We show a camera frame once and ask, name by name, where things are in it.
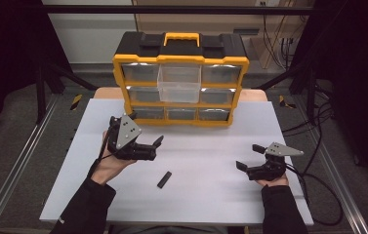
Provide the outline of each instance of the hand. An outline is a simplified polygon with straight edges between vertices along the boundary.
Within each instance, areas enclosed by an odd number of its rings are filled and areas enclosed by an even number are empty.
[[[107,131],[103,133],[103,139],[105,138]],[[107,155],[110,155],[110,151],[107,149],[107,145],[105,146],[104,153],[102,157],[104,158]],[[118,159],[115,156],[109,156],[101,160],[101,162],[96,167],[95,171],[92,174],[92,181],[105,185],[108,181],[115,178],[119,175],[123,169],[127,166],[136,163],[136,160],[122,160]]]
[[[272,181],[267,181],[265,179],[261,179],[261,180],[256,180],[256,182],[261,185],[262,187],[265,187],[266,185],[268,187],[272,187],[272,186],[278,186],[278,185],[286,185],[288,186],[288,178],[286,176],[286,174],[283,174],[281,177],[278,177]]]

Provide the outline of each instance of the white tabletop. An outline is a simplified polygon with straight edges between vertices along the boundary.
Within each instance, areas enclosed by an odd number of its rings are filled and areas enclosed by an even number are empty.
[[[102,132],[110,116],[120,117],[122,99],[90,99],[76,136],[61,166],[40,216],[56,221],[97,158]],[[285,143],[271,102],[238,103],[230,127],[145,126],[138,143],[152,144],[165,136],[154,161],[139,161],[109,185],[117,194],[107,221],[134,224],[248,225],[262,223],[261,187],[238,171],[235,161],[249,167],[265,162],[252,144]],[[159,180],[172,176],[160,189]],[[290,186],[305,224],[311,219],[297,177],[288,172]]]

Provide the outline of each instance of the wall outlet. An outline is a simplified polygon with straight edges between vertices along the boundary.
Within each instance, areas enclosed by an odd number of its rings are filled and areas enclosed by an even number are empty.
[[[278,7],[280,0],[256,0],[256,7]]]

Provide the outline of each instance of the yellow organizer box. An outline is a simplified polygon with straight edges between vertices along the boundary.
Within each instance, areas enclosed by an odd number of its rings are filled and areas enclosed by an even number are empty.
[[[113,65],[136,123],[229,126],[249,60],[237,34],[126,32]]]

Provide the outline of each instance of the plastic drawer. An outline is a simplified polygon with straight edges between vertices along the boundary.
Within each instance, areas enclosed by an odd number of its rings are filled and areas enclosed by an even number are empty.
[[[164,119],[163,107],[133,106],[137,119]]]
[[[235,89],[202,89],[201,102],[214,104],[232,104]]]
[[[169,120],[195,120],[196,108],[166,108]]]
[[[199,120],[201,121],[226,121],[229,109],[199,108]]]
[[[161,101],[197,103],[201,89],[201,66],[191,63],[161,64],[157,86]]]
[[[236,84],[240,71],[241,66],[236,65],[202,65],[202,82]]]
[[[122,63],[123,75],[126,81],[156,82],[159,73],[159,64],[156,63]]]
[[[126,87],[130,101],[159,102],[159,91],[157,87]]]

